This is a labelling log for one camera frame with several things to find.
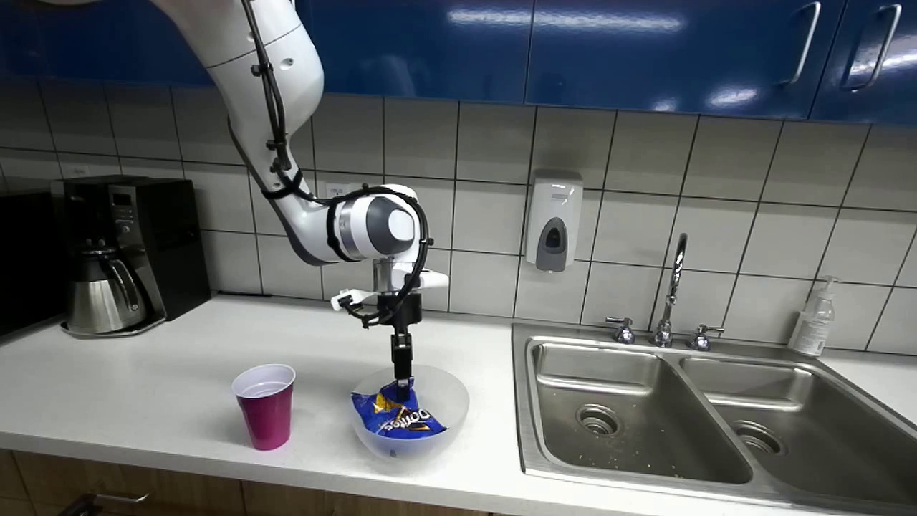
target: sink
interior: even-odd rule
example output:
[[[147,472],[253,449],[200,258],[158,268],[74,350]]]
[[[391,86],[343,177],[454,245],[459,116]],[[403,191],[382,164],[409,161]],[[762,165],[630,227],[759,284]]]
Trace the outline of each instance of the sink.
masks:
[[[917,437],[815,366],[681,357],[753,457],[803,493],[917,503]]]
[[[651,351],[534,350],[545,449],[564,465],[742,483],[749,465],[673,366]]]
[[[512,371],[531,475],[917,513],[917,429],[798,351],[512,327]]]

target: cup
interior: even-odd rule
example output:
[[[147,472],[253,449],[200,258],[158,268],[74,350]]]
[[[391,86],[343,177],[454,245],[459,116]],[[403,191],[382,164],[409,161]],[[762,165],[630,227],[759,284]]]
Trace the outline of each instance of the cup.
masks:
[[[286,363],[257,363],[233,379],[254,449],[275,449],[290,437],[292,383],[295,369]]]

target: countertop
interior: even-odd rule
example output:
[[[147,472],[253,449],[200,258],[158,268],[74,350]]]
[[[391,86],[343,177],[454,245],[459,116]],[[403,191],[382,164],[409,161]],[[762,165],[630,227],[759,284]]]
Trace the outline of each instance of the countertop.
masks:
[[[74,341],[58,327],[0,344],[0,449],[117,462],[266,483],[454,503],[491,513],[809,513],[524,475],[517,447],[510,327],[428,317],[415,363],[459,374],[469,414],[419,470],[388,470],[346,429],[350,389],[391,366],[391,333],[325,306],[216,297],[138,337]],[[297,369],[292,437],[246,445],[230,382],[283,360]],[[917,360],[828,351],[825,363],[917,420]]]

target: bottle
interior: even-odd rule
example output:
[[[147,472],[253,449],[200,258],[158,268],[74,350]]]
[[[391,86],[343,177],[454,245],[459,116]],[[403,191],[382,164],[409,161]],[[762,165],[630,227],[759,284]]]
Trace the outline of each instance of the bottle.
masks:
[[[828,333],[830,333],[830,321],[833,321],[833,296],[830,296],[830,284],[833,277],[819,281],[792,336],[792,350],[803,351],[803,354],[822,354],[825,344],[828,344]]]

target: kettle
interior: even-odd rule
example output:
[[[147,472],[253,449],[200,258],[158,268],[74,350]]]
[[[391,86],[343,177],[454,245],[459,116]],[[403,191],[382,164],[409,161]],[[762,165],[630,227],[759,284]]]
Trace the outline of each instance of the kettle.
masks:
[[[113,245],[83,250],[74,261],[64,328],[78,337],[117,336],[141,327],[147,317],[143,285],[126,261]]]

